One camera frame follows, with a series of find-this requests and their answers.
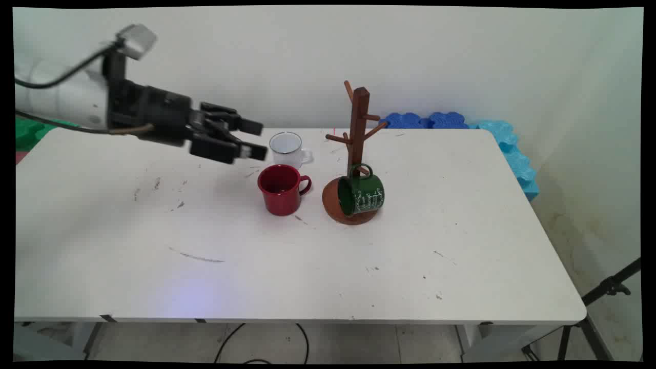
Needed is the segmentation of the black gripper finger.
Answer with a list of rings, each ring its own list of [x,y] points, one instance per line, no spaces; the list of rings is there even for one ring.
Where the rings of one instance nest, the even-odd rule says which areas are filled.
[[[232,131],[238,129],[239,126],[227,122],[206,122],[199,126],[189,126],[189,152],[193,156],[227,164],[233,164],[239,158],[264,161],[269,148],[232,135]]]
[[[203,112],[204,124],[213,129],[222,129],[227,132],[241,131],[259,136],[264,129],[263,124],[242,117],[236,109],[223,107],[208,102],[201,102],[200,111]]]

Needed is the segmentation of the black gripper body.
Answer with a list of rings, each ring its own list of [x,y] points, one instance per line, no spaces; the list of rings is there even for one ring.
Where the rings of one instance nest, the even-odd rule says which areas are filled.
[[[192,122],[195,117],[189,96],[128,79],[109,81],[106,126],[112,135],[181,147],[185,141],[204,138],[203,130]]]

